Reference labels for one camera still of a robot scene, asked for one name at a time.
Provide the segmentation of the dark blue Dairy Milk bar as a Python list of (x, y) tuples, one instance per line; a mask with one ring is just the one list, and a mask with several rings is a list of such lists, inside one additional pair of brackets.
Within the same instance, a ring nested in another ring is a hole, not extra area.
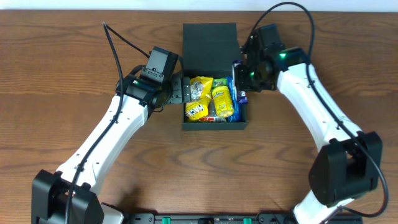
[(236, 67), (242, 63), (243, 62), (241, 60), (235, 60), (233, 62), (233, 90), (234, 90), (234, 98), (237, 101), (237, 103), (239, 103), (240, 105), (246, 105), (248, 104), (248, 98), (246, 96), (246, 92), (238, 90), (238, 84), (237, 84)]

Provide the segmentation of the yellow Hacks candy bag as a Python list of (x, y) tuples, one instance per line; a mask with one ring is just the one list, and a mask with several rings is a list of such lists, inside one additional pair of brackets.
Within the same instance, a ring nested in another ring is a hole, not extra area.
[(208, 115), (213, 77), (195, 77), (190, 80), (191, 101), (185, 104), (185, 116), (189, 122)]

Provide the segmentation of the yellow Mentos bottle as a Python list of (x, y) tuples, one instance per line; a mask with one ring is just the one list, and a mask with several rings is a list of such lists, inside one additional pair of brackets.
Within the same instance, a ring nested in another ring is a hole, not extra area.
[(227, 118), (234, 113), (231, 93), (227, 86), (215, 87), (212, 92), (213, 102), (215, 105), (216, 114), (219, 117)]

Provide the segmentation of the blue wafer bar wrapper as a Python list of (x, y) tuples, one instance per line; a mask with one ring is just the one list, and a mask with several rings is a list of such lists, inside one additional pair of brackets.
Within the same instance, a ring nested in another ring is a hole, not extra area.
[(226, 81), (227, 81), (227, 86), (229, 88), (229, 92), (231, 93), (231, 99), (232, 99), (233, 108), (234, 108), (233, 114), (231, 116), (227, 117), (227, 120), (230, 123), (240, 122), (241, 121), (241, 105), (237, 101), (236, 87), (234, 85), (232, 76), (227, 76)]

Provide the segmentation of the dark green box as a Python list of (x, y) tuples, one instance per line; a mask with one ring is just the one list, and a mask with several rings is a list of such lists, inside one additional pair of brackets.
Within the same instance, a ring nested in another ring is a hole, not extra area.
[[(183, 25), (183, 74), (190, 80), (233, 77), (233, 62), (241, 59), (235, 23)], [(183, 105), (182, 128), (186, 131), (242, 130), (246, 126), (246, 105), (241, 105), (241, 121), (232, 123), (227, 118), (225, 123), (189, 122)]]

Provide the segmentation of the green snack bag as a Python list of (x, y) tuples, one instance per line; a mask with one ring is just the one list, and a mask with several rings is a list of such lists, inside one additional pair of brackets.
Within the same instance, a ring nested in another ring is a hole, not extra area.
[[(211, 89), (213, 90), (218, 86), (226, 86), (226, 79), (225, 78), (214, 79)], [(208, 115), (200, 118), (199, 121), (212, 122), (212, 123), (225, 123), (226, 118), (220, 117), (216, 114), (214, 100), (211, 99), (208, 105)]]

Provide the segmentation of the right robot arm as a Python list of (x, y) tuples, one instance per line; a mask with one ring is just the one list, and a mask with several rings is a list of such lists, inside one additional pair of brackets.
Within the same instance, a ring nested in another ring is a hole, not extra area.
[(279, 90), (310, 131), (317, 157), (308, 174), (310, 191), (293, 209), (296, 223), (328, 223), (347, 204), (377, 188), (381, 138), (364, 133), (338, 107), (319, 81), (309, 54), (286, 48), (277, 26), (260, 27), (242, 47), (234, 66), (239, 91)]

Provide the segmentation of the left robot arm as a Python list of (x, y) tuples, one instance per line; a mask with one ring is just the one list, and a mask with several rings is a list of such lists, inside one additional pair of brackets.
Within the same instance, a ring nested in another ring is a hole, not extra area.
[(175, 66), (182, 58), (154, 47), (146, 65), (116, 85), (116, 94), (93, 132), (54, 173), (32, 182), (32, 223), (124, 223), (123, 212), (101, 203), (105, 178), (132, 135), (153, 112), (190, 100), (189, 79)]

